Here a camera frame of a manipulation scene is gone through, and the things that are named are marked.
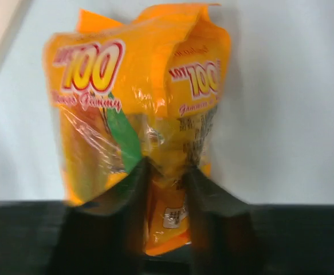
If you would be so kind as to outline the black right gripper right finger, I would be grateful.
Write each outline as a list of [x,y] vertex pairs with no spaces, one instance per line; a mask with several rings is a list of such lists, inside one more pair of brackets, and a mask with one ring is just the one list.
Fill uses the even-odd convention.
[[261,274],[264,259],[252,223],[252,207],[196,167],[184,174],[183,183],[192,274]]

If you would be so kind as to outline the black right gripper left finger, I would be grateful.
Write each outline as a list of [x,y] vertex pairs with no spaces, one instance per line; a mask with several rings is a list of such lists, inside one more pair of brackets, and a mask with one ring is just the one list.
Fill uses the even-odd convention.
[[141,274],[150,169],[143,158],[109,190],[69,209],[49,274]]

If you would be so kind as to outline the orange mango candy bag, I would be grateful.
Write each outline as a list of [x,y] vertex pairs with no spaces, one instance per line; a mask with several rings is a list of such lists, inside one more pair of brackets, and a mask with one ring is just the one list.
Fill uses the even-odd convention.
[[231,39],[209,8],[154,5],[128,24],[81,10],[75,32],[56,33],[45,44],[71,205],[109,190],[144,157],[152,164],[148,199],[157,202],[187,198],[188,166],[210,173],[210,132]]

